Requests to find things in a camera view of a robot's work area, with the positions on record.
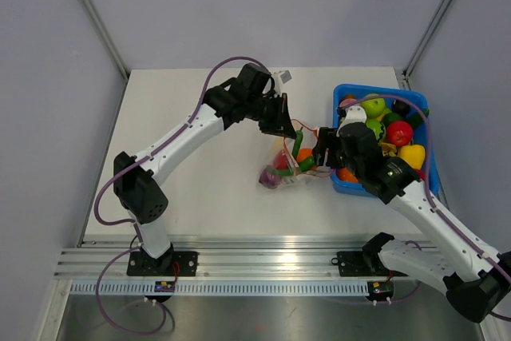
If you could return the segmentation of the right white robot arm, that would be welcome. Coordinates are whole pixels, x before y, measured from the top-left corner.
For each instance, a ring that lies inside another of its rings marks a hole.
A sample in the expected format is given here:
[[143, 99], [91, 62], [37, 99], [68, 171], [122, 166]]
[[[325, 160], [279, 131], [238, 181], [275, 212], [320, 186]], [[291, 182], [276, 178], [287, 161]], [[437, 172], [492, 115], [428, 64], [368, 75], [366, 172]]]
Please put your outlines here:
[[365, 245], [363, 267], [372, 274], [401, 272], [441, 292], [464, 318], [480, 323], [510, 293], [510, 254], [480, 240], [399, 157], [383, 155], [362, 122], [319, 129], [318, 165], [345, 166], [363, 188], [415, 225], [441, 252], [436, 257], [380, 233]]

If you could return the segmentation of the purple toy onion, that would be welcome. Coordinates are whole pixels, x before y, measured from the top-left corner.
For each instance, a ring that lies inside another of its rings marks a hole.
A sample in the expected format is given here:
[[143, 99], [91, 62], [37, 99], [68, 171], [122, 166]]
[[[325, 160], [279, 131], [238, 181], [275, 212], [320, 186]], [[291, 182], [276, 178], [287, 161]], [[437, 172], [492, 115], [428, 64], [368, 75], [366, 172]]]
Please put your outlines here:
[[275, 174], [275, 170], [272, 168], [265, 168], [259, 175], [258, 183], [266, 189], [277, 189], [281, 184], [281, 176]]

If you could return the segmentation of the green toy chili pepper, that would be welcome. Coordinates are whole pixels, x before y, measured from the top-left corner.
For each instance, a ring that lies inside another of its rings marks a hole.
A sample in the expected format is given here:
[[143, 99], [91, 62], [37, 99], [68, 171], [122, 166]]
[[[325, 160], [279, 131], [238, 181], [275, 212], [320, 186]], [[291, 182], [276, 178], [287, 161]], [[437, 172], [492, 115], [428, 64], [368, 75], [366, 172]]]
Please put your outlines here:
[[308, 172], [315, 167], [315, 159], [313, 156], [307, 157], [299, 162], [299, 171]]

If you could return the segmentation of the small green toy pepper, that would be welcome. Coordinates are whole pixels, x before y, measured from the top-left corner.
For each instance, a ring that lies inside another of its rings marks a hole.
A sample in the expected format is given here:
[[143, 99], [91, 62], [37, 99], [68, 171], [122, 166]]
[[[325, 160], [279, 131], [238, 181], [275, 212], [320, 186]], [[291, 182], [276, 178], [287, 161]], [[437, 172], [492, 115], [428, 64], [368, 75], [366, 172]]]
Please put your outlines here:
[[301, 144], [303, 142], [303, 130], [302, 129], [296, 130], [295, 135], [296, 135], [296, 138], [294, 140], [291, 155], [297, 161], [298, 156], [299, 156], [299, 150], [300, 150]]

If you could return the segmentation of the orange toy fruit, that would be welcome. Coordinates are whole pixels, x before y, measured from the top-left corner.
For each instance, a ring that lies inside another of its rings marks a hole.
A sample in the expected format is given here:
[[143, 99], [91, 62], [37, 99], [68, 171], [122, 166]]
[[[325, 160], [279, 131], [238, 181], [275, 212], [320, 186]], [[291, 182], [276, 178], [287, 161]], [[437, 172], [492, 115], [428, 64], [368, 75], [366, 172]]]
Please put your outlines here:
[[299, 163], [303, 159], [313, 156], [312, 149], [310, 148], [302, 148], [299, 150], [299, 156], [297, 162]]

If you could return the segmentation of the clear zip top bag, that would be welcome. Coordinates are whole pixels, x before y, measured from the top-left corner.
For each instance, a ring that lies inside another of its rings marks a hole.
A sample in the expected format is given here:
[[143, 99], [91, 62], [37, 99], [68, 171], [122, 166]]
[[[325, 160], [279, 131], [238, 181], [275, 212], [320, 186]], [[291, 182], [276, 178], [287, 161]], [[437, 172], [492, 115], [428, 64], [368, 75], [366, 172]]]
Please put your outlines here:
[[[303, 130], [303, 142], [301, 144], [301, 149], [302, 148], [313, 149], [315, 147], [315, 144], [317, 141], [319, 128], [313, 127], [312, 125], [309, 125], [308, 123], [298, 120], [298, 119], [292, 119], [291, 123], [292, 123], [292, 127], [295, 129], [295, 131], [299, 130], [299, 129]], [[279, 153], [284, 153], [287, 156], [288, 162], [293, 169], [292, 174], [283, 174], [283, 175], [279, 174], [281, 176], [281, 180], [283, 177], [292, 176], [292, 175], [302, 173], [299, 171], [298, 162], [291, 155], [294, 140], [295, 139], [291, 139], [291, 138], [276, 137], [274, 139], [274, 141], [272, 142], [269, 150], [265, 153], [265, 156], [264, 156], [263, 162], [262, 162], [262, 166], [260, 167], [259, 175], [262, 172], [262, 170], [265, 168], [274, 169], [272, 166], [272, 161], [274, 160], [275, 156]], [[325, 165], [317, 165], [317, 168], [315, 170], [310, 170], [310, 171], [312, 171], [312, 172], [314, 172], [314, 171], [316, 171], [316, 172], [330, 172], [330, 171], [332, 171], [331, 175], [333, 175], [335, 173], [335, 171], [333, 169], [328, 168]], [[276, 191], [276, 190], [282, 189], [282, 188], [289, 188], [289, 187], [282, 186], [280, 184], [277, 189], [272, 189], [272, 190], [266, 189], [265, 187], [263, 187], [262, 185], [260, 185], [258, 183], [259, 175], [257, 178], [257, 186], [265, 191]]]

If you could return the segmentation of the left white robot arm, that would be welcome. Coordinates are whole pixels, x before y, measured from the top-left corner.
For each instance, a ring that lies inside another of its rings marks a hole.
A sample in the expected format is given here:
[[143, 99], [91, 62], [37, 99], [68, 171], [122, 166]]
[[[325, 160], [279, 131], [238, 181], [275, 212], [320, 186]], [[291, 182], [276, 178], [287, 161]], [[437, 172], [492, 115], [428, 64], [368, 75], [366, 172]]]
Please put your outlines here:
[[245, 119], [263, 134], [294, 139], [287, 95], [278, 74], [262, 65], [245, 64], [220, 85], [204, 85], [200, 100], [185, 122], [134, 156], [119, 153], [113, 162], [113, 192], [129, 212], [139, 240], [130, 256], [131, 276], [176, 274], [178, 260], [163, 223], [168, 198], [162, 185], [202, 144]]

